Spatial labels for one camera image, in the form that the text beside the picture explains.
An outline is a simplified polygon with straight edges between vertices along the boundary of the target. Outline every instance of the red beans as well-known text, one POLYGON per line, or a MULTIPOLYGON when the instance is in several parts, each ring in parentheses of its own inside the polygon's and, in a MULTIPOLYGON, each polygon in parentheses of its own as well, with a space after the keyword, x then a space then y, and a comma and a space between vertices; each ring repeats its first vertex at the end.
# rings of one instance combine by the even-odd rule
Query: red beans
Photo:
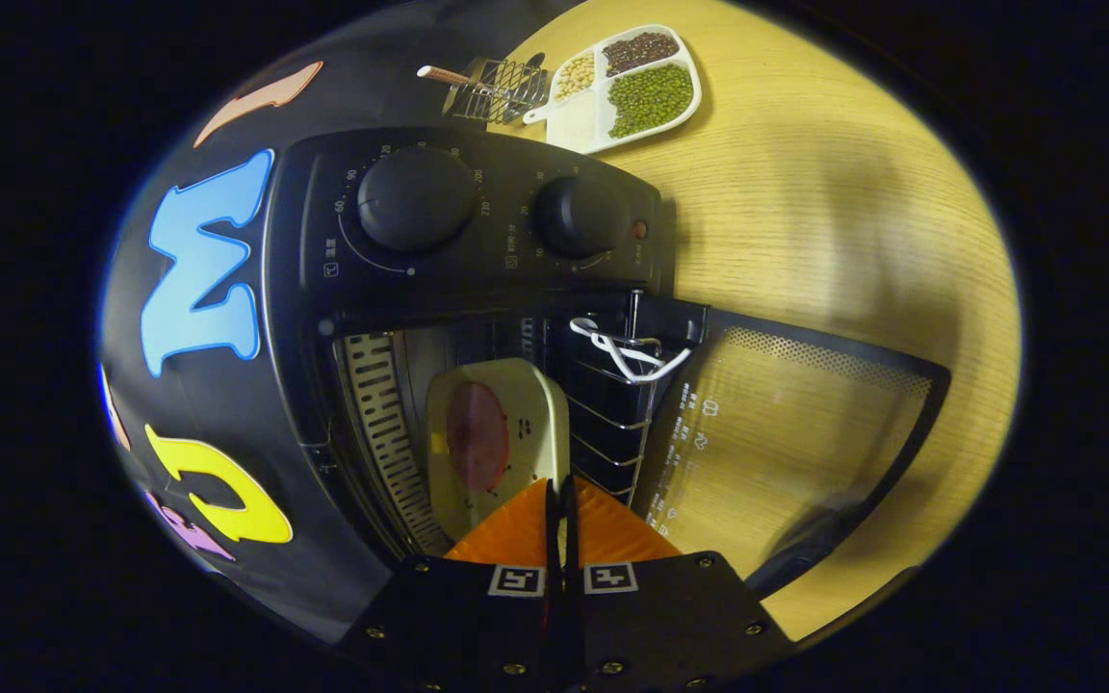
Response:
POLYGON ((645 31, 632 40, 617 40, 602 49, 610 67, 607 77, 624 73, 632 68, 647 65, 661 58, 669 58, 679 52, 679 44, 664 33, 645 31))

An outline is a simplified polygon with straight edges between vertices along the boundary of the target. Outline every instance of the blue letter m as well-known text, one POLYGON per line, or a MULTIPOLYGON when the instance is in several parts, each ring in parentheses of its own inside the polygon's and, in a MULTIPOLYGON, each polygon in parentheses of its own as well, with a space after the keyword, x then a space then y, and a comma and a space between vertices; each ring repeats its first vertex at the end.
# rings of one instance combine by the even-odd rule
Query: blue letter m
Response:
POLYGON ((157 207, 149 245, 173 265, 140 316, 144 363, 153 377, 162 376, 163 360, 184 351, 232 347, 243 360, 260 354, 260 322, 250 286, 240 282, 230 286, 224 302, 194 305, 251 256, 250 245, 204 227, 220 221, 238 228, 251 223, 272 167, 273 151, 263 150, 234 170, 186 190, 171 188, 157 207))

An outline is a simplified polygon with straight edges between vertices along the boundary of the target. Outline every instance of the wooden handle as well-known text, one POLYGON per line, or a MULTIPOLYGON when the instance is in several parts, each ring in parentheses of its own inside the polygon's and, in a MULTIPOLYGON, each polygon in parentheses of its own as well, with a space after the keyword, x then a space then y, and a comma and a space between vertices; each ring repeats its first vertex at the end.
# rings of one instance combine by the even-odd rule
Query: wooden handle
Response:
POLYGON ((436 68, 435 65, 423 65, 418 70, 418 77, 434 79, 437 82, 446 82, 448 84, 467 84, 470 82, 470 79, 466 75, 454 73, 454 71, 445 70, 444 68, 436 68))

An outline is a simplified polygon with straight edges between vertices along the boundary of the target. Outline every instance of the wooden table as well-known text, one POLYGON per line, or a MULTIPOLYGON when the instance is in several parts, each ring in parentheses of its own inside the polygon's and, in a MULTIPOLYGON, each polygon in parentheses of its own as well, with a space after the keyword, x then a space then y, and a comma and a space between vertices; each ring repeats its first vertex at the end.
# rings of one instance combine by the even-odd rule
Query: wooden table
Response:
MULTIPOLYGON (((832 557, 762 602, 788 638, 811 642, 927 560, 994 469, 1020 377, 1011 264, 980 190, 936 133, 867 75, 759 14, 716 0, 588 0, 510 59, 545 52, 553 70, 645 23, 682 35, 703 104, 672 131, 597 156, 676 201, 676 297, 892 347, 953 373, 936 428, 887 500, 832 557)), ((490 130, 545 137, 543 123, 490 130)), ((765 497, 775 487, 763 472, 740 466, 699 490, 703 527, 715 521, 734 536, 725 547, 686 532, 674 543, 753 569, 741 563, 754 563, 783 529, 739 521, 740 508, 783 503, 765 497)))

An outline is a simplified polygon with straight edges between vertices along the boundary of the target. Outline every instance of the yellow letter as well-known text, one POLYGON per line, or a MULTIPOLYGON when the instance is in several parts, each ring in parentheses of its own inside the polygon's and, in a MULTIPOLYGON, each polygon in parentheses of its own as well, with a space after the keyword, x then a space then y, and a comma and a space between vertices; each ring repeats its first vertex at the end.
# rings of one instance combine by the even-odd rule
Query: yellow letter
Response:
POLYGON ((153 450, 156 451, 160 461, 171 472, 171 477, 181 481, 184 470, 211 473, 230 485, 243 500, 245 508, 221 508, 204 503, 199 496, 191 492, 194 507, 212 522, 212 527, 221 531, 221 534, 234 541, 252 539, 268 543, 285 543, 294 539, 294 528, 289 527, 289 520, 276 503, 268 499, 264 487, 237 466, 237 462, 230 460, 224 452, 199 440, 160 438, 150 425, 144 425, 144 432, 149 436, 149 442, 153 444, 153 450))

